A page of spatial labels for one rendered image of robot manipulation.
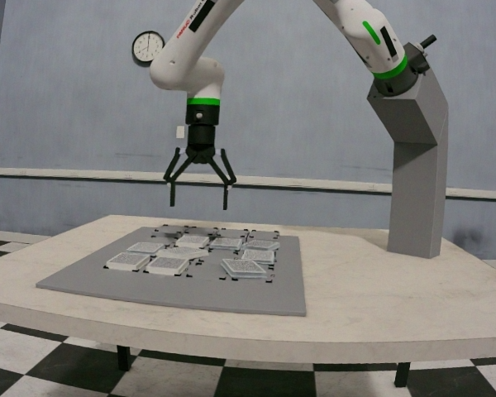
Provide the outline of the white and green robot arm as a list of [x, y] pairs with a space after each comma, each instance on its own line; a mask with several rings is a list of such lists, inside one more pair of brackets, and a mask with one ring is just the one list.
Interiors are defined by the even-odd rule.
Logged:
[[[244, 1], [197, 0], [150, 65], [155, 86], [187, 92], [186, 125], [219, 125], [225, 72], [217, 60], [200, 56]], [[417, 82], [419, 72], [430, 69], [424, 49], [436, 41], [433, 34], [420, 44], [408, 42], [402, 46], [384, 14], [365, 0], [313, 1], [349, 39], [381, 94], [406, 93]]]

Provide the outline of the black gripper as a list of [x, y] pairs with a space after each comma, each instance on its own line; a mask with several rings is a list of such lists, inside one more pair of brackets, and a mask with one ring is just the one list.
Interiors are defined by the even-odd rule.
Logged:
[[[175, 206], [175, 180], [185, 171], [185, 169], [191, 164], [209, 164], [218, 176], [223, 181], [224, 185], [224, 196], [223, 196], [223, 210], [227, 210], [227, 195], [228, 190], [232, 188], [237, 180], [231, 165], [227, 159], [226, 149], [215, 149], [215, 131], [214, 126], [188, 126], [188, 144], [186, 149], [176, 147], [174, 158], [171, 160], [168, 169], [165, 172], [163, 180], [167, 181], [167, 186], [170, 187], [170, 207]], [[201, 143], [201, 144], [194, 144]], [[169, 177], [174, 167], [176, 166], [180, 156], [186, 153], [188, 159], [179, 167], [179, 169]], [[230, 179], [228, 179], [221, 169], [218, 167], [213, 157], [218, 153], [222, 158], [222, 162], [226, 167], [227, 173]], [[191, 161], [191, 162], [190, 162]], [[189, 163], [190, 162], [190, 163]]]

